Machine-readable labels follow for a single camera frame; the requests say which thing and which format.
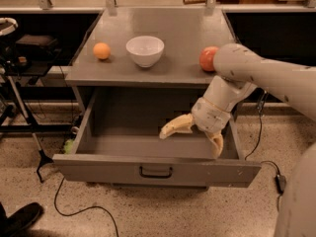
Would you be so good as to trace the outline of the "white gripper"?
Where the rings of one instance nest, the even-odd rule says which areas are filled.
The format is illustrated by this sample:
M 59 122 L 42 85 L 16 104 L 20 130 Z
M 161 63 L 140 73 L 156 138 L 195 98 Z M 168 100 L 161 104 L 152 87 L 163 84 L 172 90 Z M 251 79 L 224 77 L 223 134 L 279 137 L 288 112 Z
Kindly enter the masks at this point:
M 220 131 L 229 120 L 229 113 L 222 111 L 205 98 L 199 98 L 192 107 L 191 114 L 170 120 L 161 128 L 159 137 L 166 139 L 175 133 L 192 133 L 192 126 L 195 124 L 199 130 L 206 132 L 206 137 L 213 145 L 211 157 L 217 159 L 223 150 L 223 136 Z

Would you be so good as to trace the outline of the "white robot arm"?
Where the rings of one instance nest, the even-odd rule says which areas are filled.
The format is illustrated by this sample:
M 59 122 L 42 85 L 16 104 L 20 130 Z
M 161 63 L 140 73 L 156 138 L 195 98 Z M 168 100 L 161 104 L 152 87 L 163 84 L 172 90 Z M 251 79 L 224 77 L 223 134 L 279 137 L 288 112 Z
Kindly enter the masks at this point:
M 238 43 L 210 46 L 199 56 L 204 71 L 213 72 L 204 95 L 191 112 L 169 121 L 160 131 L 165 139 L 190 133 L 195 125 L 223 148 L 221 130 L 232 109 L 261 88 L 310 119 L 316 119 L 316 68 L 265 59 Z M 310 146 L 293 169 L 281 199 L 275 237 L 316 237 L 316 144 Z

